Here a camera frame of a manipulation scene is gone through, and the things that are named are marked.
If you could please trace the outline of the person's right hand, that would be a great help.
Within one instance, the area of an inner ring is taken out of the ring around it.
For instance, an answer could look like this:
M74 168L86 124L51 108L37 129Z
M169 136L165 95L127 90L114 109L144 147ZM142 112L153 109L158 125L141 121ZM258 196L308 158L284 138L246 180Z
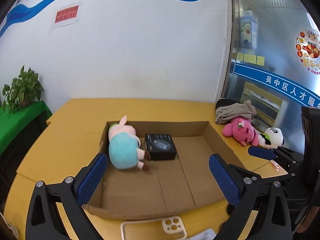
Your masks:
M311 225L312 221L316 217L318 211L319 211L319 207L316 207L316 206L310 207L310 209L308 210L308 213L306 214L305 218L300 223L296 233L306 232L306 230L309 228L309 226Z

